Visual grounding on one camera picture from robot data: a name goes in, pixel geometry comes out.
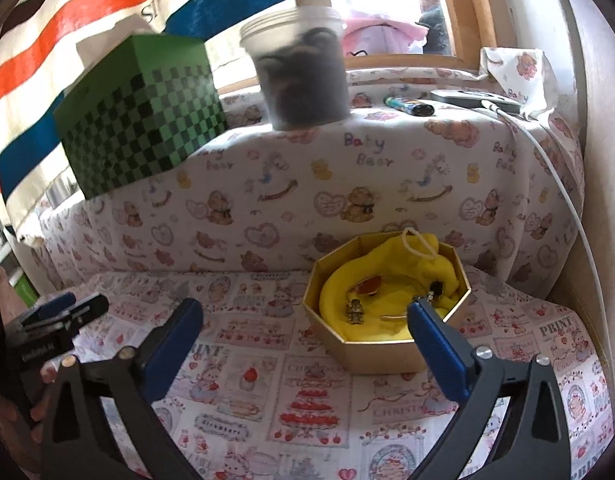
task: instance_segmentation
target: metal screw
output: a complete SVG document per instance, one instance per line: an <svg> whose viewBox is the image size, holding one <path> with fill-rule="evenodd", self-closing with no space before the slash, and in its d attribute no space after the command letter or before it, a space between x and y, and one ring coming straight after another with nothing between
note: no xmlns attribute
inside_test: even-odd
<svg viewBox="0 0 615 480"><path fill-rule="evenodd" d="M492 352L492 349L487 346L479 346L479 348L476 349L476 357L481 359L491 359L493 355L494 352Z"/></svg>
<svg viewBox="0 0 615 480"><path fill-rule="evenodd" d="M541 366L549 366L549 357L543 354L537 355L537 363Z"/></svg>
<svg viewBox="0 0 615 480"><path fill-rule="evenodd" d="M61 364L64 368L70 368L71 366L74 366L76 364L76 356L69 355L67 357L64 357L63 361L61 361Z"/></svg>
<svg viewBox="0 0 615 480"><path fill-rule="evenodd" d="M134 357L134 355L136 354L136 350L134 347L132 346L124 346L123 348L121 348L121 350L119 350L119 359L123 359L124 361L127 361L129 359L132 359Z"/></svg>

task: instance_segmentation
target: wooden window frame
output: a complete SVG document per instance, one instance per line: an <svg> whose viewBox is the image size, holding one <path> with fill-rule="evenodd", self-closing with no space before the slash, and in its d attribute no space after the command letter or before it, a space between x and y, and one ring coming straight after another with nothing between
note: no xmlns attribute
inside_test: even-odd
<svg viewBox="0 0 615 480"><path fill-rule="evenodd" d="M449 35L454 56L435 54L380 54L345 57L345 68L438 67L478 70L480 51L484 46L499 46L492 19L490 0L445 0L444 13L449 18ZM251 77L219 88L226 94L258 85Z"/></svg>

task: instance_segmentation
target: yellow cloth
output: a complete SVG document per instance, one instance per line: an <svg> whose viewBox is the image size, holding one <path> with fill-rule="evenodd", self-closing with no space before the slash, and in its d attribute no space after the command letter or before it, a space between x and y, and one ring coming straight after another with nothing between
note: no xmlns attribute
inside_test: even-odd
<svg viewBox="0 0 615 480"><path fill-rule="evenodd" d="M457 304L459 280L449 259L439 255L439 241L433 234L423 234L436 257L431 260L408 251L400 236L386 240L365 256L336 269L321 290L319 310L323 320L346 341L399 341L411 339L405 320L383 321L380 316L401 316L413 296L424 296L431 282L443 282L443 295L434 301L441 317ZM428 254L421 240L408 235L411 248ZM372 276L383 276L379 291L373 296L358 296L363 305L363 323L348 323L347 292ZM398 275L408 276L412 281Z"/></svg>

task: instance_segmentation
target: window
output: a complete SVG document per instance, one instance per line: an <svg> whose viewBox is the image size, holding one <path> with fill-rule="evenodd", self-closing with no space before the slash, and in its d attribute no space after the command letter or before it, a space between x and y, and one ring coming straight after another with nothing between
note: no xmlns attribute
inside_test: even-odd
<svg viewBox="0 0 615 480"><path fill-rule="evenodd" d="M262 14L288 9L286 0ZM346 22L347 68L438 66L477 69L482 46L496 46L488 0L332 0ZM239 46L245 20L211 38L206 47L220 93L257 83Z"/></svg>

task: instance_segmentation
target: green checkered box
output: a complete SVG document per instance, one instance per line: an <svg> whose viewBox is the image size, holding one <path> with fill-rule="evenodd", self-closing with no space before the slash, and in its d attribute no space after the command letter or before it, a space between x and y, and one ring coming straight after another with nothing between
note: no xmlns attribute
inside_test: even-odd
<svg viewBox="0 0 615 480"><path fill-rule="evenodd" d="M203 41L131 36L54 111L86 198L171 170L228 127Z"/></svg>

